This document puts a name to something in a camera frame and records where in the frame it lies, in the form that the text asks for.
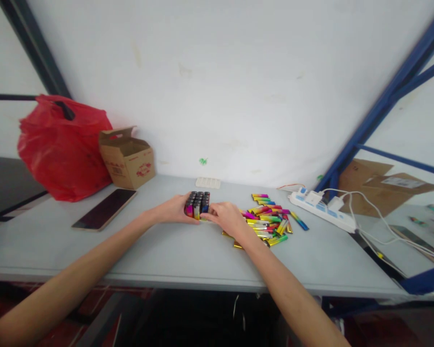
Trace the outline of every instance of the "wall stain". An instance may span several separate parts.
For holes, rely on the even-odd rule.
[[[181,63],[178,63],[178,72],[183,79],[191,80],[193,77],[193,70],[184,67]]]
[[[141,68],[141,52],[135,41],[132,41],[132,51],[134,52],[136,67]]]

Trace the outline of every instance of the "open cardboard box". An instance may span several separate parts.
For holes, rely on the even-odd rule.
[[[360,191],[379,208],[383,217],[397,209],[413,196],[434,191],[434,185],[426,183],[406,173],[385,176],[393,165],[375,161],[354,159],[339,177],[339,189]],[[344,198],[342,212],[350,213],[350,195]],[[354,214],[379,217],[377,211],[365,199],[354,194],[352,199]]]
[[[154,154],[148,142],[132,137],[134,126],[101,131],[100,153],[115,186],[137,189],[150,179]]]

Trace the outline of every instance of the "power strip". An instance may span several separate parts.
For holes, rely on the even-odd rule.
[[[322,202],[313,205],[309,202],[305,201],[305,195],[307,191],[305,188],[302,188],[299,192],[293,192],[289,196],[289,201],[291,201],[296,206],[302,207],[304,210],[307,210],[314,215],[323,218],[324,220],[333,223],[337,227],[347,231],[348,233],[354,234],[357,229],[355,222],[352,217],[347,214],[344,214],[339,211],[331,211],[328,207]]]

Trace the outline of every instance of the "person's right hand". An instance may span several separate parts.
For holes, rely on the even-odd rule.
[[[240,241],[247,235],[255,236],[252,228],[246,223],[240,210],[231,202],[212,203],[210,213],[203,213],[201,217],[218,224],[227,234]]]

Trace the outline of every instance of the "smartphone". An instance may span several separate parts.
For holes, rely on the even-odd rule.
[[[136,190],[116,189],[89,213],[75,222],[71,228],[101,231],[133,199]]]

